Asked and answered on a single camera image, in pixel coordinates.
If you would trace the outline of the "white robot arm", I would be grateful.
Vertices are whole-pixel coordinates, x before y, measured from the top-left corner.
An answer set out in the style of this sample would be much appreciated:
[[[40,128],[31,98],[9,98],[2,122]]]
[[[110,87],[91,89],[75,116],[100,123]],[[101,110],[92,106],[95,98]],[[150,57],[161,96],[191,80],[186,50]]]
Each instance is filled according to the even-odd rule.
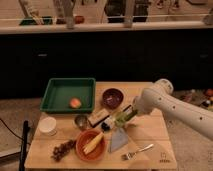
[[[172,97],[173,90],[169,80],[159,79],[134,98],[134,109],[139,115],[147,115],[157,108],[213,141],[213,112]]]

